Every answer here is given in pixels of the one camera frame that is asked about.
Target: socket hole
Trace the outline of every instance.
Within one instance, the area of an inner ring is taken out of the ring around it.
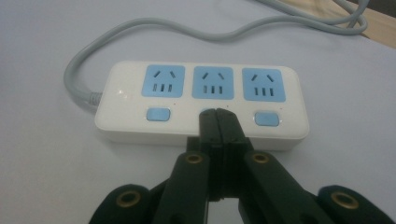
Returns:
[[[271,82],[274,82],[274,79],[270,75],[267,75],[267,77],[268,79],[270,79]]]
[[[224,80],[224,76],[221,73],[219,73],[219,77]]]

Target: plastic casing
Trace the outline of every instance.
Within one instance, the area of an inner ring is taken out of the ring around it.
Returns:
[[[178,98],[145,97],[142,88],[150,64],[185,67],[183,94]],[[195,99],[192,97],[195,66],[226,66],[233,69],[232,100]],[[283,78],[285,102],[247,101],[244,98],[242,69],[278,69]],[[168,108],[168,121],[149,121],[150,108]],[[186,146],[188,136],[199,135],[199,114],[208,108],[224,108],[236,114],[246,137],[255,149],[288,150],[309,133],[308,118],[297,74],[288,67],[216,63],[121,62],[110,72],[95,116],[99,131],[115,142],[162,146]],[[259,126],[257,112],[276,112],[279,125]]]

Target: power cord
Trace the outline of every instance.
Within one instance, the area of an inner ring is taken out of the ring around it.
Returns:
[[[107,42],[111,40],[111,38],[122,31],[127,29],[139,26],[139,25],[160,25],[165,26],[175,31],[179,31],[182,34],[190,35],[198,39],[203,39],[207,41],[224,41],[228,39],[235,38],[243,33],[246,33],[252,29],[257,27],[275,23],[275,22],[295,22],[306,25],[311,28],[318,29],[323,32],[337,34],[337,35],[359,35],[361,34],[368,26],[367,20],[364,19],[362,13],[364,9],[366,9],[370,0],[359,0],[358,8],[355,10],[346,0],[333,0],[338,6],[343,8],[349,16],[345,16],[343,18],[338,19],[323,19],[312,16],[301,10],[291,7],[288,4],[279,2],[277,0],[257,0],[259,2],[264,3],[269,7],[273,7],[277,10],[283,11],[289,16],[275,16],[269,18],[263,18],[257,21],[253,21],[248,23],[234,31],[224,34],[210,34],[206,32],[202,32],[199,30],[195,30],[183,24],[168,21],[164,19],[157,18],[142,18],[136,19],[132,21],[127,21],[125,23],[120,24],[119,26],[114,27],[110,31],[105,34],[99,36],[95,39],[91,44],[82,49],[78,54],[76,54],[73,59],[70,61],[69,65],[67,65],[64,71],[64,85],[67,90],[72,94],[72,96],[87,102],[89,105],[99,105],[102,93],[101,92],[93,92],[93,91],[83,91],[78,89],[74,83],[74,77],[77,74],[78,68],[81,64],[97,49],[101,48]],[[349,22],[346,28],[339,27],[337,25]]]

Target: blue switch button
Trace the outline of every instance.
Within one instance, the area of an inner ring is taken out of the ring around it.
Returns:
[[[279,116],[275,112],[257,112],[254,120],[259,126],[276,127],[279,125]]]
[[[152,107],[148,109],[147,120],[149,121],[168,121],[171,111],[168,108]]]

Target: blue outlet panel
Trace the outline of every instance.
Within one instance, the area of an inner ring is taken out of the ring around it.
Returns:
[[[196,66],[192,84],[196,99],[233,99],[233,69],[231,67]]]
[[[146,71],[142,95],[151,97],[181,97],[183,94],[184,74],[184,66],[151,64]]]
[[[282,74],[277,69],[244,68],[244,97],[248,101],[285,102]]]

